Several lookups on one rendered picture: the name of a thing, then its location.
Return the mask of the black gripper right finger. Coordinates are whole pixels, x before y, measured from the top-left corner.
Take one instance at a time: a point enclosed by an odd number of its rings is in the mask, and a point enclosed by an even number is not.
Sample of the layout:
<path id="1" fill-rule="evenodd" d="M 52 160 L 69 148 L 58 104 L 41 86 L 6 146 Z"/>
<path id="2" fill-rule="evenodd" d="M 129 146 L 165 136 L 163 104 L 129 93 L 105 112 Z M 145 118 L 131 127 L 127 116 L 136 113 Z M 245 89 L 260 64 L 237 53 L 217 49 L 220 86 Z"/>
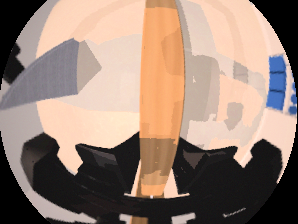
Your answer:
<path id="1" fill-rule="evenodd" d="M 172 171 L 174 181 L 176 181 L 177 196 L 186 194 L 188 188 L 193 185 L 194 181 L 200 177 L 205 168 L 212 163 L 229 159 L 238 152 L 237 145 L 220 149 L 204 149 L 196 147 L 188 140 L 180 137 L 180 143 L 177 145 L 176 159 L 173 161 Z"/>

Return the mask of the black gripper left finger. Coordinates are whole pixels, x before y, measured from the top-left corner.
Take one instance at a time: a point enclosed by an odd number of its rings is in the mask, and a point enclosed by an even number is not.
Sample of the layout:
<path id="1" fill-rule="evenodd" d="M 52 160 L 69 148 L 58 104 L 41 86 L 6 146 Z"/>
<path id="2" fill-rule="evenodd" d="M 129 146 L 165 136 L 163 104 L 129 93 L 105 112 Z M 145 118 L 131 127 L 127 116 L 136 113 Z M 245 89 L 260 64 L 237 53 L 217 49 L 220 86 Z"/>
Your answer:
<path id="1" fill-rule="evenodd" d="M 128 140 L 113 148 L 94 147 L 94 145 L 76 144 L 74 151 L 82 163 L 116 172 L 121 181 L 124 194 L 132 194 L 133 183 L 136 183 L 137 169 L 140 167 L 140 135 L 141 129 Z"/>

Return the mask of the wooden post with two steel pins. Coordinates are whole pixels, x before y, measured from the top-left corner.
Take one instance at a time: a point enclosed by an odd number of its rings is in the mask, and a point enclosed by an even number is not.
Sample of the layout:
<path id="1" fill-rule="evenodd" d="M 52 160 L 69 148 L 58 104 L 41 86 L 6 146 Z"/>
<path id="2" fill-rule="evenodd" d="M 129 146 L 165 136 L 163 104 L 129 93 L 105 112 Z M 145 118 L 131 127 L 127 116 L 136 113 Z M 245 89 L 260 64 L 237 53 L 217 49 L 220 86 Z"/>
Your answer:
<path id="1" fill-rule="evenodd" d="M 136 197 L 144 197 L 144 198 L 150 198 L 150 196 L 145 196 L 145 194 L 142 194 L 142 188 L 141 188 L 141 169 L 140 173 L 138 173 L 138 183 L 137 183 L 137 192 Z M 161 194 L 161 196 L 153 196 L 153 198 L 162 198 L 165 196 L 165 192 Z M 130 216 L 130 222 L 129 224 L 148 224 L 148 217 L 133 217 Z"/>

